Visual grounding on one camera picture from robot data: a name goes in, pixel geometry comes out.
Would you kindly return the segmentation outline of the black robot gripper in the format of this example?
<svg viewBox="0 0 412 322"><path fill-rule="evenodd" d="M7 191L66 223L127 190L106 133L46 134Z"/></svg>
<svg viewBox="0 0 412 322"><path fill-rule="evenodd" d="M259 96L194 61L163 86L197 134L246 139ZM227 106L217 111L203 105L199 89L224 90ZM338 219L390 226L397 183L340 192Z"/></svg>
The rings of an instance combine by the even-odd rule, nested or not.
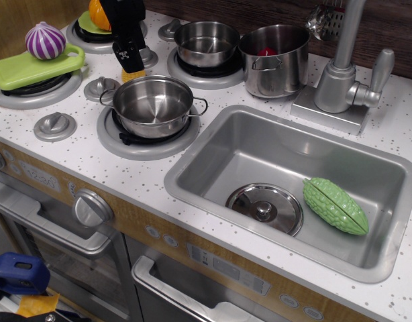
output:
<svg viewBox="0 0 412 322"><path fill-rule="evenodd" d="M146 18L142 0L102 0L113 35L113 52L127 73L144 70L139 50L146 47L140 22Z"/></svg>

